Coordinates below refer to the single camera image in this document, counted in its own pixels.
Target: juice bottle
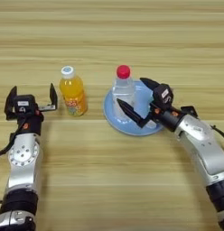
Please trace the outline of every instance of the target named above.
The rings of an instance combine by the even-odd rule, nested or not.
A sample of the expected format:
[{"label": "juice bottle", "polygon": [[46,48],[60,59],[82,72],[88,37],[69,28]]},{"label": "juice bottle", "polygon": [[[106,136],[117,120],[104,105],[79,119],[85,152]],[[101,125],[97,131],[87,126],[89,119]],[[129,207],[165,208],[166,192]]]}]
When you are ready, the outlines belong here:
[{"label": "juice bottle", "polygon": [[61,74],[60,90],[69,113],[73,116],[83,115],[88,107],[81,78],[71,66],[63,67]]}]

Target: clear plastic bottle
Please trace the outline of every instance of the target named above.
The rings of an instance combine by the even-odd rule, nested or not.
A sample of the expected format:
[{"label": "clear plastic bottle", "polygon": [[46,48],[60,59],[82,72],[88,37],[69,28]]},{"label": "clear plastic bottle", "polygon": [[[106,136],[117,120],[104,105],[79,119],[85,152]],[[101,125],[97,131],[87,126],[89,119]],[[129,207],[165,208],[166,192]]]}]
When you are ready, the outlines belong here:
[{"label": "clear plastic bottle", "polygon": [[71,66],[63,67],[61,74],[60,90],[70,115],[83,115],[88,107],[81,78],[75,74],[74,68]]},{"label": "clear plastic bottle", "polygon": [[117,68],[117,78],[112,88],[113,107],[117,120],[122,123],[129,122],[130,119],[125,115],[117,99],[126,101],[129,105],[135,106],[135,84],[130,77],[130,68],[126,65]]}]

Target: light blue plate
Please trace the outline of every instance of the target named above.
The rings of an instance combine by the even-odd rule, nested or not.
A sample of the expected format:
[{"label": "light blue plate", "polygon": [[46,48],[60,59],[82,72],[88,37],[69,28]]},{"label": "light blue plate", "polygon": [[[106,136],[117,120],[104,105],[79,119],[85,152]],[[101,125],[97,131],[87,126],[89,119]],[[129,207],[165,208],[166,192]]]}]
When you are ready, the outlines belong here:
[{"label": "light blue plate", "polygon": [[[152,90],[147,88],[142,81],[135,81],[135,111],[142,117],[145,118],[150,111],[150,103],[153,100]],[[113,97],[112,91],[110,90],[104,100],[103,105],[104,115],[108,122],[116,128],[118,131],[124,134],[144,136],[149,134],[155,134],[163,129],[159,124],[156,127],[140,128],[134,121],[129,120],[126,123],[121,123],[114,115],[113,110]]]}]

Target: wood grain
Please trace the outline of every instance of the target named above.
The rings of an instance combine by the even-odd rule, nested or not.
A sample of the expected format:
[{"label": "wood grain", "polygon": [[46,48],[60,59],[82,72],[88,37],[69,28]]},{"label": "wood grain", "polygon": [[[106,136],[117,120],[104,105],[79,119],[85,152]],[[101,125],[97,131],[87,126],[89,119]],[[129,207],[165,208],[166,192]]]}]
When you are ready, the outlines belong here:
[{"label": "wood grain", "polygon": [[[83,117],[67,115],[59,90],[59,110],[45,115],[38,230],[219,230],[172,134],[125,136],[105,120],[103,98],[124,63],[224,130],[224,0],[0,0],[0,148],[16,128],[4,115],[14,85],[45,104],[69,64],[88,95]],[[8,172],[1,157],[0,198]]]}]

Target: black cable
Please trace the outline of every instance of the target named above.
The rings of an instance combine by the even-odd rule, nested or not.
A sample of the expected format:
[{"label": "black cable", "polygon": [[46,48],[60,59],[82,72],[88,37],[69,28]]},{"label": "black cable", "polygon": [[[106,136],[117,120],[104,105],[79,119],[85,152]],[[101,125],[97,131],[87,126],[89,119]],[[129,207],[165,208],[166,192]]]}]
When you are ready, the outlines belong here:
[{"label": "black cable", "polygon": [[211,126],[211,128],[212,128],[213,130],[215,130],[216,132],[218,132],[220,135],[222,135],[222,136],[224,137],[224,132],[222,132],[221,130],[219,130],[219,128],[217,128],[216,125]]},{"label": "black cable", "polygon": [[8,145],[4,149],[2,149],[0,151],[0,156],[6,154],[12,148],[12,146],[14,145],[14,139],[15,139],[15,137],[19,134],[19,132],[23,128],[23,126],[26,123],[26,121],[27,121],[27,118],[25,118],[23,120],[23,122],[21,123],[21,125],[17,128],[17,130],[15,131],[15,133],[14,133],[12,139],[10,140],[10,142],[8,143]]}]

